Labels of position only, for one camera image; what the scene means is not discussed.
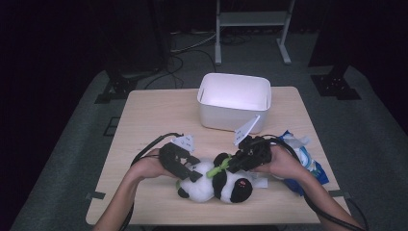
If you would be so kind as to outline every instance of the dark background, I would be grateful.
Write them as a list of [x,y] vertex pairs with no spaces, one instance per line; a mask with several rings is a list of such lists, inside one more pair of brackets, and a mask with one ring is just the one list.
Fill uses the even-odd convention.
[[[1,230],[13,224],[82,94],[107,61],[140,70],[163,64],[155,63],[160,45],[146,46],[138,31],[123,30],[129,26],[123,23],[131,21],[154,34],[148,11],[132,14],[121,8],[137,9],[137,2],[139,9],[148,7],[147,1],[125,0],[1,1]],[[222,8],[286,6],[282,1],[225,0]],[[168,30],[215,28],[214,0],[166,1],[165,9]],[[336,52],[345,51],[406,132],[407,10],[405,1],[297,0],[290,29],[320,31],[310,66],[333,64]],[[129,35],[139,43],[130,42]],[[142,62],[140,54],[149,52],[140,51],[141,46],[153,51],[151,62]]]

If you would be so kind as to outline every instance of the human arm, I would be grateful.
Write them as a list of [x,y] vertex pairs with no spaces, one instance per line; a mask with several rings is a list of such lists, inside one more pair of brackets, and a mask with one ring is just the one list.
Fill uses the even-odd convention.
[[155,158],[156,155],[159,155],[159,149],[153,149],[145,158],[129,168],[93,230],[119,230],[135,200],[138,185],[145,178],[156,178],[161,175],[174,177],[163,168],[159,159]]
[[[267,172],[272,175],[293,179],[302,187],[310,200],[326,214],[338,218],[357,227],[361,225],[334,200],[320,182],[303,167],[289,152],[279,146],[273,145],[270,148],[272,160],[270,163],[256,167],[254,171]],[[324,230],[348,230],[322,216],[318,215]]]

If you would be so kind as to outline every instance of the hand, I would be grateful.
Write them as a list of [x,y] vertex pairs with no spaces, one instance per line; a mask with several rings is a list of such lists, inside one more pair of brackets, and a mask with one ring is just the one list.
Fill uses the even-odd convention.
[[155,148],[147,153],[144,157],[138,160],[129,169],[129,173],[134,177],[145,178],[156,178],[161,175],[166,175],[170,177],[175,177],[169,171],[167,171],[159,160],[159,148]]
[[294,179],[301,177],[307,169],[295,159],[288,150],[280,145],[270,147],[272,160],[259,167],[252,169],[257,172],[266,172],[284,179]]

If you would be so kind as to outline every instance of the black panda ear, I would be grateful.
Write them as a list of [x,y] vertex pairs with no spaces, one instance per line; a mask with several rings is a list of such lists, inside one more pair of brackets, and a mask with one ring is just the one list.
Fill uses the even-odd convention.
[[215,167],[218,167],[222,164],[222,162],[229,157],[228,153],[222,152],[216,156],[213,163]]
[[190,197],[190,195],[186,192],[186,191],[184,191],[182,188],[180,188],[178,191],[177,191],[177,193],[180,195],[180,197],[182,197],[182,198],[189,198]]
[[252,184],[248,179],[240,178],[234,184],[231,193],[231,202],[240,203],[246,201],[252,195]]

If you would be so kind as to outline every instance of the metal shelf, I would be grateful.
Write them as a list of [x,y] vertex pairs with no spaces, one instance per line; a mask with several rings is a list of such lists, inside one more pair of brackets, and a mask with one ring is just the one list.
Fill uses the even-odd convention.
[[284,12],[241,12],[222,13],[220,11],[220,0],[217,0],[217,33],[215,63],[221,64],[221,27],[229,26],[283,26],[281,38],[276,40],[282,59],[285,64],[291,64],[291,58],[285,47],[286,35],[291,23],[294,1],[291,0],[288,10]]
[[283,26],[287,12],[220,13],[220,26]]

